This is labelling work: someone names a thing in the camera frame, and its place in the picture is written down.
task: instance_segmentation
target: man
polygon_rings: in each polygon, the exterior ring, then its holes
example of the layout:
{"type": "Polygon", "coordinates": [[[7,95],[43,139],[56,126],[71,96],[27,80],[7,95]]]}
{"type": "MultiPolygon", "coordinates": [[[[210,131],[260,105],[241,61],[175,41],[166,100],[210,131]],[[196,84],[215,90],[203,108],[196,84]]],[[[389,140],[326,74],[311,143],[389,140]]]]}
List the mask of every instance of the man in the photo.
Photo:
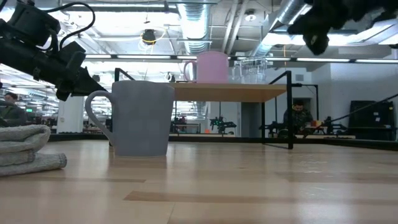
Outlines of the man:
{"type": "MultiPolygon", "coordinates": [[[[312,115],[309,111],[304,109],[304,102],[302,100],[295,100],[293,103],[293,129],[297,134],[305,127],[305,123],[312,121],[312,115]]],[[[287,110],[284,114],[284,124],[287,126],[287,110]]]]}
{"type": "Polygon", "coordinates": [[[15,93],[6,93],[4,100],[0,100],[0,119],[5,120],[10,127],[25,125],[25,110],[15,104],[18,96],[15,93]]]}

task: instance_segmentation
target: wooden table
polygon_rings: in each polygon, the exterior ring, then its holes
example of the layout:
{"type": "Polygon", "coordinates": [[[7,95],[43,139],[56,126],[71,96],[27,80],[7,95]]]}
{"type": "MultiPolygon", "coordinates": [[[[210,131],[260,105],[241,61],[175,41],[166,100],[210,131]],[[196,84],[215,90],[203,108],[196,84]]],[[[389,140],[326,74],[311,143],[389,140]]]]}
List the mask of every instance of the wooden table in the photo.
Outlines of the wooden table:
{"type": "Polygon", "coordinates": [[[169,83],[178,101],[263,103],[286,92],[286,85],[169,83]]]}

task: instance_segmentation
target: ceiling duct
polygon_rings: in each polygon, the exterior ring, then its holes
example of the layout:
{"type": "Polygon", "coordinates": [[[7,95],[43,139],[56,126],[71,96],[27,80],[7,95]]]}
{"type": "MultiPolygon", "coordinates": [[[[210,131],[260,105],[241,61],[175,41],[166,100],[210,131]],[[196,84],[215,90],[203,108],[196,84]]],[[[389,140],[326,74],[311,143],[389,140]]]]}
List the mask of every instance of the ceiling duct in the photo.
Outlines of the ceiling duct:
{"type": "MultiPolygon", "coordinates": [[[[208,20],[210,7],[208,4],[179,4],[181,29],[184,39],[200,40],[208,38],[208,20]]],[[[188,54],[197,55],[208,50],[208,42],[185,42],[188,54]]]]}
{"type": "MultiPolygon", "coordinates": [[[[289,25],[294,21],[303,11],[305,6],[306,4],[304,3],[304,0],[283,0],[280,5],[280,9],[277,12],[267,15],[262,26],[263,40],[270,31],[284,25],[289,25]]],[[[266,56],[271,48],[272,45],[265,45],[261,41],[260,44],[252,51],[251,56],[266,56]]]]}

